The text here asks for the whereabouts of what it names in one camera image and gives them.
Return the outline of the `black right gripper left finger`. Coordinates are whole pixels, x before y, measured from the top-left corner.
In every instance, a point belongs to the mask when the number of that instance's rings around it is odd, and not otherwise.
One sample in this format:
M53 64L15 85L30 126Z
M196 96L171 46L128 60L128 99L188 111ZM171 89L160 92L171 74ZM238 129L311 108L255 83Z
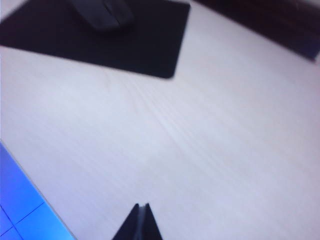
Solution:
M136 203L112 239L142 240L143 225L144 207Z

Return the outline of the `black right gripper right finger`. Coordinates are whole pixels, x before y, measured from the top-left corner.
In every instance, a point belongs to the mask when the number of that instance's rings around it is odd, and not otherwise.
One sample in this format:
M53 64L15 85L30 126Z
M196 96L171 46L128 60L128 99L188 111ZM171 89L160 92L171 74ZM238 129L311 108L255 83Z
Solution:
M163 240L149 203L144 205L141 209L139 234L140 240Z

